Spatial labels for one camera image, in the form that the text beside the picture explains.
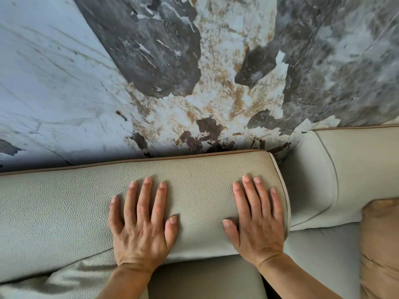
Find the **person's right hand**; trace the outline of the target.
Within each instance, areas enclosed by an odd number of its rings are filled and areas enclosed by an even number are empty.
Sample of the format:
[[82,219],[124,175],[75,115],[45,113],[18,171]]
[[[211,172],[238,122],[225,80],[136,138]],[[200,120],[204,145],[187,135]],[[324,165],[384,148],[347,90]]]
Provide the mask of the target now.
[[263,218],[244,221],[245,190],[243,182],[232,186],[238,210],[238,230],[241,238],[241,250],[237,251],[246,261],[258,267],[263,261],[283,252],[284,226],[272,216],[270,190],[263,185]]

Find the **person's left hand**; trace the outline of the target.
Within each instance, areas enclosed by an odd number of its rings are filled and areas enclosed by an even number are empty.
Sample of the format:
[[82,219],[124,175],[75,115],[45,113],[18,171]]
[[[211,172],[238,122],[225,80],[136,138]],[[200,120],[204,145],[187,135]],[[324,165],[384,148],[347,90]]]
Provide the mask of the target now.
[[151,210],[149,206],[150,222],[143,226],[137,226],[138,188],[137,182],[128,185],[121,207],[124,228],[118,236],[112,236],[114,256],[118,266],[133,263],[139,268],[155,271],[171,252],[167,250],[164,236],[167,184],[163,181],[157,187]]

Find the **person's left forearm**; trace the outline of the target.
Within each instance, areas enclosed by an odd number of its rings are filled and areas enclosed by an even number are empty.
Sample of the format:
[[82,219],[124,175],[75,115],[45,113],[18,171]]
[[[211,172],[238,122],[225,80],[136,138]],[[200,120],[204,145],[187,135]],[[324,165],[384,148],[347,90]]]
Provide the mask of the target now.
[[97,299],[140,299],[147,289],[153,270],[133,263],[119,265],[109,277]]

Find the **person's right forearm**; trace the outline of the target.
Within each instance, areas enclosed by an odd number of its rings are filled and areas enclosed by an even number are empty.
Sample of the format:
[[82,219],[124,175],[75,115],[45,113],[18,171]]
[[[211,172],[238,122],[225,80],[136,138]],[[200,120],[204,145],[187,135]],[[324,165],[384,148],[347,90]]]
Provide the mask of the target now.
[[263,261],[257,269],[281,299],[342,299],[285,253]]

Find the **long beige leather back cushion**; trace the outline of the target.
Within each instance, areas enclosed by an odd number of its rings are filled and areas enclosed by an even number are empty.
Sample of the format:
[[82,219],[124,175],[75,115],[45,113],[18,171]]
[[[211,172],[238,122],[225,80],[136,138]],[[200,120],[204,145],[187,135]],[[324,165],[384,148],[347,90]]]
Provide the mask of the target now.
[[0,174],[0,283],[38,276],[112,249],[111,197],[129,182],[167,182],[165,218],[179,217],[164,264],[236,255],[222,220],[238,219],[232,185],[258,176],[274,188],[287,238],[291,207],[273,155],[243,150]]

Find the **short beige leather back cushion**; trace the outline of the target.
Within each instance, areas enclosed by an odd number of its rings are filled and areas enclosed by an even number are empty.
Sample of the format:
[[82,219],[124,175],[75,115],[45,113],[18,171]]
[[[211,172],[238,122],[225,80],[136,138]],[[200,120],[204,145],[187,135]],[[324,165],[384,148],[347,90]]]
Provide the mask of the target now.
[[280,169],[290,231],[360,222],[370,201],[399,198],[399,125],[309,131]]

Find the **grey patterned throw pillow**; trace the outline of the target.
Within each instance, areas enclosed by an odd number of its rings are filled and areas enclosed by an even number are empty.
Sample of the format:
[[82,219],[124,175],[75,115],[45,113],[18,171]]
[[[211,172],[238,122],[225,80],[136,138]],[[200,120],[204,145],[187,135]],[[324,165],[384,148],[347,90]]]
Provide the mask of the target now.
[[113,249],[49,275],[0,285],[0,299],[96,299],[116,268]]

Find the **tan throw pillow with zipper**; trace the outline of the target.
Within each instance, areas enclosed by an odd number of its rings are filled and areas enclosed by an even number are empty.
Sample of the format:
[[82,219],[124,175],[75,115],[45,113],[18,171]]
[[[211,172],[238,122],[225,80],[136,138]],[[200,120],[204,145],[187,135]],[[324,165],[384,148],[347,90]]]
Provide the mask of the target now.
[[369,202],[360,227],[360,298],[399,299],[399,198]]

